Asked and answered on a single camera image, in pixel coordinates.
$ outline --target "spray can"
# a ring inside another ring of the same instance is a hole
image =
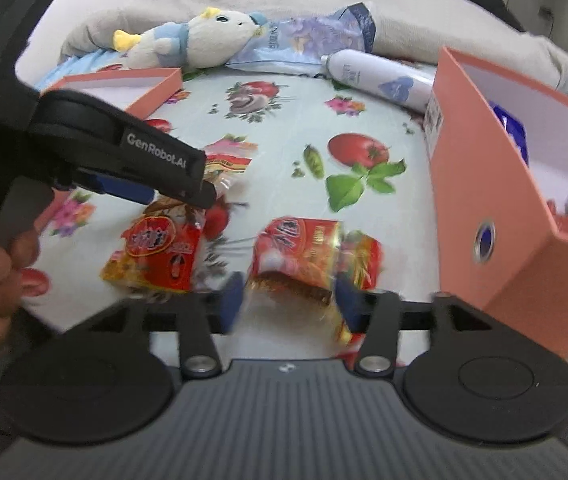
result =
[[[428,72],[350,49],[322,56],[321,63],[330,77],[344,85],[419,113],[426,111],[435,79]]]

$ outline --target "flower print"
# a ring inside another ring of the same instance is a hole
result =
[[[324,101],[329,108],[332,108],[337,115],[347,115],[348,117],[357,117],[361,112],[366,110],[366,105],[360,101],[353,101],[351,97],[342,97],[336,95],[330,101]]]
[[[52,218],[52,225],[57,229],[71,224],[73,222],[73,217],[80,206],[81,204],[73,198],[67,200]]]
[[[95,206],[88,202],[81,204],[80,208],[75,213],[75,222],[78,224],[85,224],[88,222],[90,216],[94,213]]]
[[[183,101],[184,99],[188,99],[190,96],[190,92],[186,92],[185,90],[179,90],[171,95],[164,104],[172,105],[179,101]]]
[[[50,235],[68,237],[86,225],[96,208],[89,199],[90,193],[75,192],[52,218]]]

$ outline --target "pink box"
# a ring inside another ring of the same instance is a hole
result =
[[[426,130],[441,289],[568,356],[568,234],[546,206],[563,209],[568,197],[568,97],[447,49],[434,95]],[[529,168],[488,100],[523,123]]]
[[[181,90],[181,70],[144,68],[69,75],[59,79],[46,91],[62,88],[85,92],[138,119],[145,119],[171,95]]]

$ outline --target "blue object in box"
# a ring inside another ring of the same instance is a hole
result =
[[[495,112],[500,123],[504,126],[506,133],[509,134],[509,137],[513,139],[513,142],[520,149],[520,154],[528,166],[528,148],[526,147],[526,130],[524,126],[498,104],[492,101],[488,101],[488,104],[491,105],[493,112]]]

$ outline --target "bed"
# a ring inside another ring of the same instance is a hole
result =
[[[437,64],[448,46],[517,70],[568,94],[568,54],[548,38],[521,34],[468,0],[127,0],[91,15],[70,32],[61,62],[112,48],[117,29],[141,34],[184,23],[206,7],[253,12],[269,20],[327,16],[363,3],[377,27],[373,53]]]
[[[270,96],[260,110],[234,108],[233,89],[252,83]],[[222,275],[207,275],[198,286],[217,288],[230,272],[246,273],[253,240],[274,218],[337,219],[346,230],[359,229],[384,246],[378,286],[396,290],[411,300],[428,300],[438,290],[438,250],[429,163],[421,126],[406,111],[356,90],[336,91],[323,79],[250,74],[221,68],[184,83],[184,89],[162,105],[151,119],[167,121],[171,136],[203,147],[231,134],[259,145],[244,179],[231,187],[227,202],[231,218],[224,231],[228,243],[200,248],[218,253]],[[366,189],[350,206],[329,208],[323,179],[306,170],[292,177],[307,145],[321,155],[325,174],[348,174],[349,168],[327,150],[337,134],[356,132],[387,146],[389,160],[405,161],[406,171],[392,178],[395,192]],[[99,277],[120,235],[144,206],[111,196],[78,191],[80,218],[67,209],[52,219],[41,237],[42,252],[35,268],[49,276],[48,291],[27,298],[36,316],[59,330],[99,312],[126,291]],[[276,304],[264,295],[249,295],[232,335],[221,336],[219,346],[227,364],[233,357],[311,358],[340,352],[335,331],[338,321],[330,309]],[[155,351],[174,364],[174,339],[155,336]],[[400,359],[409,362],[426,348],[423,334],[404,338]]]

